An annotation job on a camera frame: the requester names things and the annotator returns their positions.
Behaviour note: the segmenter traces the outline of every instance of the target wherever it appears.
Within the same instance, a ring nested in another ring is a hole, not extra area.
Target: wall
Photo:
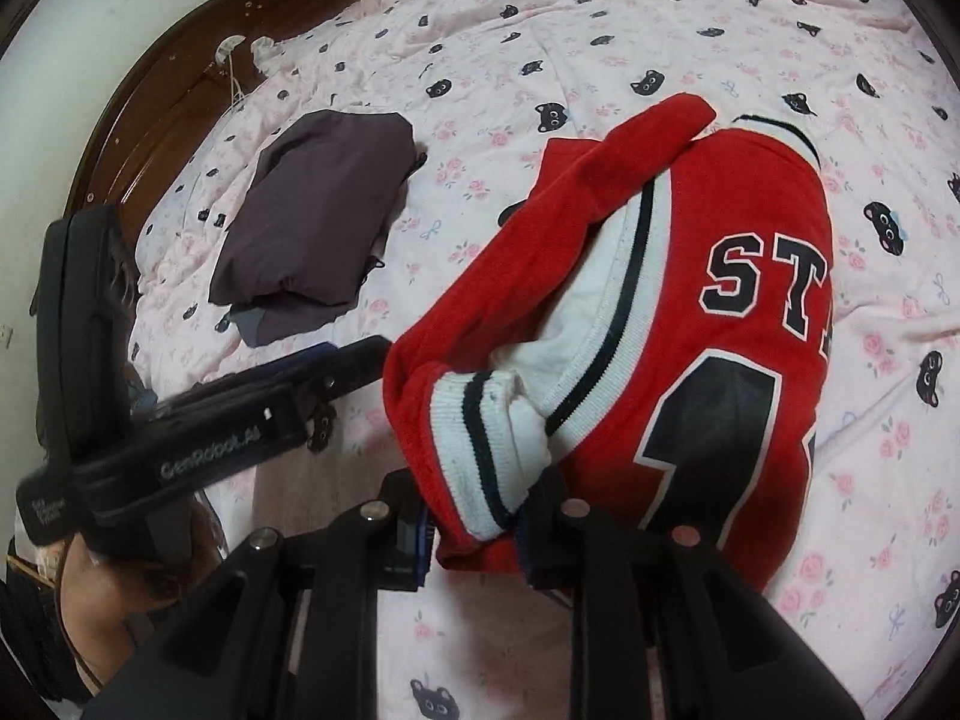
[[[207,0],[41,0],[0,58],[0,538],[13,492],[42,460],[28,309],[47,224],[64,210],[83,147],[113,90],[166,28]]]

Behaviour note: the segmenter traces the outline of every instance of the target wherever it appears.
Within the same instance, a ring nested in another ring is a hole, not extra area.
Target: striped cuff
[[[430,429],[464,529],[490,541],[510,529],[550,464],[544,418],[508,371],[448,373],[434,385]]]
[[[780,119],[770,119],[766,116],[745,114],[733,120],[733,127],[746,129],[748,132],[766,135],[768,138],[780,141],[784,146],[789,146],[791,151],[795,151],[800,157],[803,157],[808,165],[816,170],[817,175],[820,175],[820,156],[817,149],[814,148],[810,136],[795,124],[783,122]]]

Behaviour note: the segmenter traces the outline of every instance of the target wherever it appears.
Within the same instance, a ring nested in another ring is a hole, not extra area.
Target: silver bolt
[[[700,543],[700,531],[692,525],[678,525],[670,531],[670,538],[682,547],[695,547]]]
[[[583,498],[568,498],[560,504],[560,511],[566,517],[582,519],[590,513],[590,504]]]
[[[360,517],[367,522],[386,519],[390,517],[390,507],[383,501],[367,501],[360,507]]]
[[[279,540],[280,534],[273,528],[260,528],[260,530],[253,531],[250,534],[250,546],[258,552],[261,549],[270,549],[272,546],[276,546]]]

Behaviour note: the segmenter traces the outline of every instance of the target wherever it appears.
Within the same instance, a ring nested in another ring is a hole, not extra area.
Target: pink floral bed sheet
[[[138,242],[131,358],[161,397],[319,341],[397,337],[524,199],[551,135],[601,138],[678,91],[708,100],[717,125],[752,110],[803,120],[832,212],[835,324],[805,517],[767,594],[884,717],[947,630],[935,603],[960,569],[960,94],[904,3],[361,0],[257,61],[268,80]],[[563,111],[555,132],[541,131],[546,103]],[[261,148],[326,107],[400,111],[428,159],[357,308],[250,349],[206,301],[224,230]],[[323,525],[402,464],[379,386],[336,405],[323,456],[209,491],[230,543],[263,521]],[[381,717],[565,712],[568,615],[517,581],[435,569],[415,596],[384,594],[379,650]]]

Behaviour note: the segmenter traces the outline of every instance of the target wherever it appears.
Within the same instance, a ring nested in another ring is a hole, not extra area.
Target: person's hand
[[[79,534],[70,544],[61,577],[61,617],[74,648],[101,685],[136,649],[124,621],[133,614],[169,607],[220,562],[213,528],[199,505],[193,508],[190,530],[192,559],[181,572],[149,562],[94,562]],[[96,685],[82,668],[79,671],[96,693]]]

